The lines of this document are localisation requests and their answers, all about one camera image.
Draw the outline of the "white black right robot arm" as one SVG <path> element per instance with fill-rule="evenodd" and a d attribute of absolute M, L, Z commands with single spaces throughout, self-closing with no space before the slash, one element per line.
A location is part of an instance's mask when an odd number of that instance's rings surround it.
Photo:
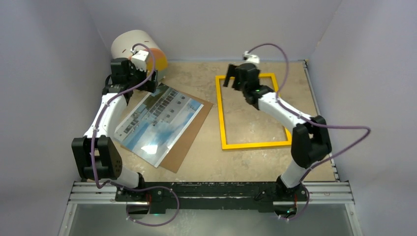
<path fill-rule="evenodd" d="M 276 193 L 282 200 L 290 199 L 296 187 L 313 164 L 332 151 L 326 120 L 322 116 L 305 114 L 277 96 L 270 87 L 260 84 L 260 70 L 253 63 L 229 64 L 223 86 L 233 78 L 232 88 L 241 91 L 245 101 L 255 109 L 278 120 L 292 136 L 292 161 L 277 178 Z"/>

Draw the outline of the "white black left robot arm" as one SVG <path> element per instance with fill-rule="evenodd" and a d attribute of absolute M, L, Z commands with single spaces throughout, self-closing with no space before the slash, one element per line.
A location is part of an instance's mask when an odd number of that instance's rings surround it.
<path fill-rule="evenodd" d="M 139 68 L 128 58 L 111 60 L 110 68 L 99 111 L 87 132 L 73 139 L 71 147 L 81 178 L 95 180 L 98 188 L 104 186 L 100 180 L 128 188 L 128 196 L 141 201 L 147 194 L 144 179 L 140 173 L 123 166 L 112 138 L 133 91 L 155 92 L 158 71 L 155 67 Z"/>

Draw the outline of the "brown frame backing board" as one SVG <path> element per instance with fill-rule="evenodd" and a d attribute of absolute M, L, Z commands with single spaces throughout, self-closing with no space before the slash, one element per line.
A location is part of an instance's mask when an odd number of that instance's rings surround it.
<path fill-rule="evenodd" d="M 178 172 L 181 164 L 184 161 L 184 158 L 186 157 L 189 149 L 191 148 L 197 134 L 199 133 L 204 121 L 206 120 L 207 115 L 209 114 L 213 106 L 211 102 L 202 100 L 187 93 L 184 94 L 189 95 L 191 98 L 199 102 L 202 102 L 204 106 L 159 165 L 173 173 Z"/>

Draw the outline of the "yellow wooden picture frame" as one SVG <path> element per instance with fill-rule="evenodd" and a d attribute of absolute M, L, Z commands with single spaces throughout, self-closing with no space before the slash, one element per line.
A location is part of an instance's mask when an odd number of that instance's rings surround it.
<path fill-rule="evenodd" d="M 292 143 L 292 135 L 287 128 L 283 128 L 286 135 L 285 141 L 260 142 L 260 143 L 246 143 L 246 144 L 228 144 L 226 139 L 226 129 L 224 120 L 224 111 L 222 104 L 221 82 L 226 78 L 225 75 L 215 76 L 216 97 L 218 106 L 218 119 L 220 128 L 220 138 L 222 150 L 244 150 L 244 149 L 261 149 L 261 148 L 280 148 L 290 147 Z"/>

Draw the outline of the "building and sky photo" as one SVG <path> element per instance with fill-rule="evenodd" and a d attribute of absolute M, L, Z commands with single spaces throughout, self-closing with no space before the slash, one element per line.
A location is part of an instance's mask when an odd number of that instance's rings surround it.
<path fill-rule="evenodd" d="M 203 106 L 189 95 L 160 84 L 117 126 L 114 139 L 158 167 Z"/>

